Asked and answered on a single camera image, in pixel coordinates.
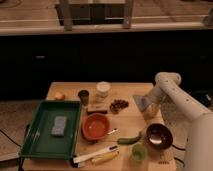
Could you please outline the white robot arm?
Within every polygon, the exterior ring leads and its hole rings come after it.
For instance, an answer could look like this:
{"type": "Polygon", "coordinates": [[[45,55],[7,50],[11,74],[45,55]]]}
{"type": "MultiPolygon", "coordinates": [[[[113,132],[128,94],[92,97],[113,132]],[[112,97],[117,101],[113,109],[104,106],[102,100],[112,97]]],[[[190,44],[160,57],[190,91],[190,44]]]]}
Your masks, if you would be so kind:
{"type": "Polygon", "coordinates": [[[142,99],[143,109],[169,96],[191,121],[183,171],[213,171],[213,111],[181,89],[181,80],[179,73],[157,73],[155,86],[142,99]]]}

